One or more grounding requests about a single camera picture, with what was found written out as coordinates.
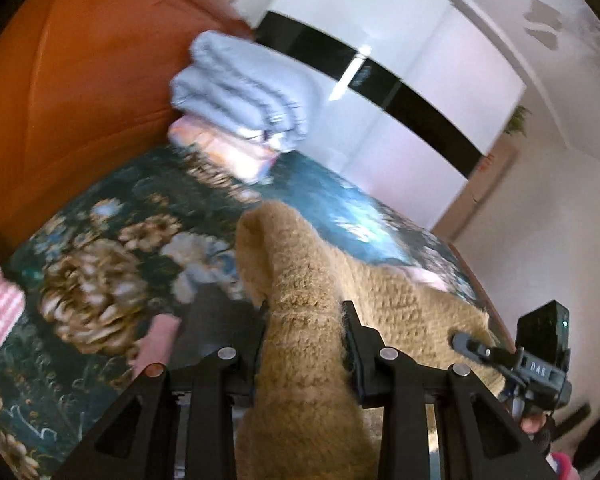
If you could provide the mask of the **right hand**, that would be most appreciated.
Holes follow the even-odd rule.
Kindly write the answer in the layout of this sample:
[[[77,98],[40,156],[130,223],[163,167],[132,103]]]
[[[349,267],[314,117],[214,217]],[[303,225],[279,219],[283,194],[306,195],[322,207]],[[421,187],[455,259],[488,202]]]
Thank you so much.
[[[526,434],[539,434],[544,430],[552,432],[555,427],[555,421],[550,414],[545,412],[532,413],[524,416],[520,420],[519,426]]]

